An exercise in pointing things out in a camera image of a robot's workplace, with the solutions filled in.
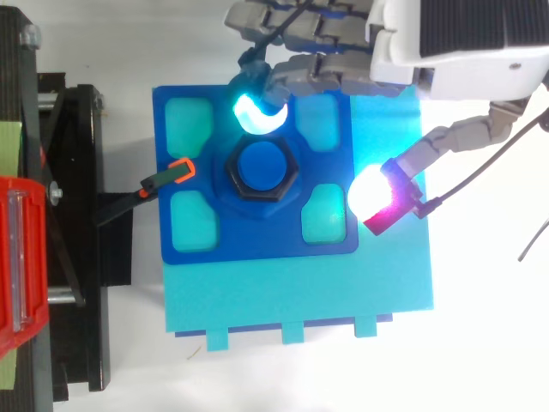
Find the black hexagonal nut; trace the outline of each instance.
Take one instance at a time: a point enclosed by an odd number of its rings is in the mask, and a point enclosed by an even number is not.
[[[257,142],[271,142],[276,144],[282,153],[286,156],[287,170],[286,175],[274,189],[270,191],[257,191],[249,187],[238,172],[238,159],[240,154],[244,151],[245,148],[250,146],[253,143]],[[234,184],[234,187],[237,190],[237,193],[245,200],[253,200],[259,202],[279,202],[290,190],[293,182],[298,177],[299,174],[299,165],[293,156],[292,150],[282,137],[270,136],[269,138],[257,137],[252,135],[244,135],[237,143],[233,152],[229,156],[225,164],[226,172],[229,175],[229,179]]]

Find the orange clip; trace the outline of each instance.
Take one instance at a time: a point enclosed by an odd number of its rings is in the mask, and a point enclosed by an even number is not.
[[[177,183],[178,185],[196,176],[195,164],[192,162],[191,159],[187,157],[184,157],[183,159],[179,159],[178,161],[174,161],[170,166],[168,166],[168,168],[171,169],[172,167],[180,166],[183,164],[187,165],[187,167],[189,168],[189,172],[185,174],[183,177],[176,179],[175,183]]]

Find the glowing fingertip sensor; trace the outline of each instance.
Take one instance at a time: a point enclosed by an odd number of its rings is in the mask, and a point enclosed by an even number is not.
[[[288,117],[288,106],[284,105],[273,116],[269,116],[257,107],[254,100],[242,94],[232,108],[240,126],[251,135],[267,135],[281,127]]]
[[[385,232],[421,205],[423,196],[416,183],[390,159],[364,169],[351,183],[349,209],[376,236]]]
[[[360,221],[368,221],[393,203],[393,190],[381,165],[370,165],[353,181],[347,195],[349,209]]]

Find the blue button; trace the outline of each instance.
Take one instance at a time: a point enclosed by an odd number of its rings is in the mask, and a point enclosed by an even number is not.
[[[286,156],[271,142],[252,143],[238,159],[240,178],[256,191],[274,189],[286,176],[286,169]]]

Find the screw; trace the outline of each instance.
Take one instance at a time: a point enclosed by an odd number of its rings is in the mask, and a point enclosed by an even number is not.
[[[103,94],[95,95],[94,97],[95,107],[97,110],[102,111],[105,110],[105,103],[104,103],[104,97]]]
[[[35,24],[27,24],[21,32],[21,45],[33,52],[42,46],[42,33]]]
[[[50,183],[50,202],[52,206],[57,206],[59,200],[63,198],[63,189],[61,189],[56,181]]]

